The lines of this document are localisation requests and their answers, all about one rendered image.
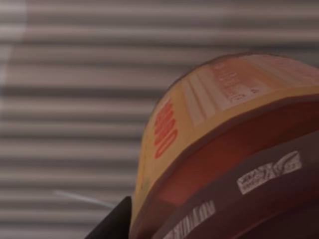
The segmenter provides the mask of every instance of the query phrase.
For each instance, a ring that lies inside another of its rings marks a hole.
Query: white barcode
[[[195,227],[214,215],[215,212],[212,200],[193,208],[163,239],[184,239]]]

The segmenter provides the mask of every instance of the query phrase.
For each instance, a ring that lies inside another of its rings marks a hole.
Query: black object
[[[124,198],[85,239],[128,239],[132,199]]]

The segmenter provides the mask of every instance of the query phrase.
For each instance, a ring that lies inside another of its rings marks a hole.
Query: corrugated metal wall
[[[319,3],[0,0],[0,43],[0,239],[80,239],[108,209],[57,190],[131,195],[148,115],[196,64],[257,48],[319,66]]]

